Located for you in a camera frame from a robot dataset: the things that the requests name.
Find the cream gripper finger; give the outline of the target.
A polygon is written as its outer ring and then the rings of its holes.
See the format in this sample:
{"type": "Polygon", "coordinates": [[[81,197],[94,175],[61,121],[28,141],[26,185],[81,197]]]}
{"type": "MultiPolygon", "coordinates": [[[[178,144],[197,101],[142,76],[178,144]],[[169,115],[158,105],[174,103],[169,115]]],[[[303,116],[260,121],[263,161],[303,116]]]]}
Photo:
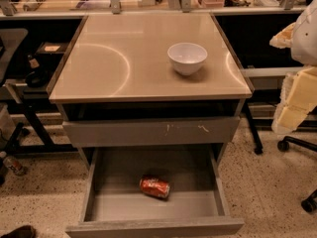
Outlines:
{"type": "Polygon", "coordinates": [[[295,24],[291,23],[286,28],[273,36],[269,44],[278,49],[290,48],[292,46],[292,35],[295,24]]]}
{"type": "Polygon", "coordinates": [[[317,106],[317,67],[305,66],[297,73],[288,73],[283,80],[271,129],[276,134],[295,131],[317,106]]]}

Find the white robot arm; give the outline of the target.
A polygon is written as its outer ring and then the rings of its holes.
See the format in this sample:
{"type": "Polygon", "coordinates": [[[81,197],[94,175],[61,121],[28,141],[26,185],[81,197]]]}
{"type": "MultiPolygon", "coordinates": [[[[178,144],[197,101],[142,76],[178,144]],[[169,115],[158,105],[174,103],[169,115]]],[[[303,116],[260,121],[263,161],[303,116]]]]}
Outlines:
{"type": "Polygon", "coordinates": [[[269,44],[290,48],[291,57],[303,64],[297,73],[283,80],[280,103],[273,116],[271,129],[276,134],[295,131],[317,107],[317,0],[313,0],[297,18],[273,36],[269,44]]]}

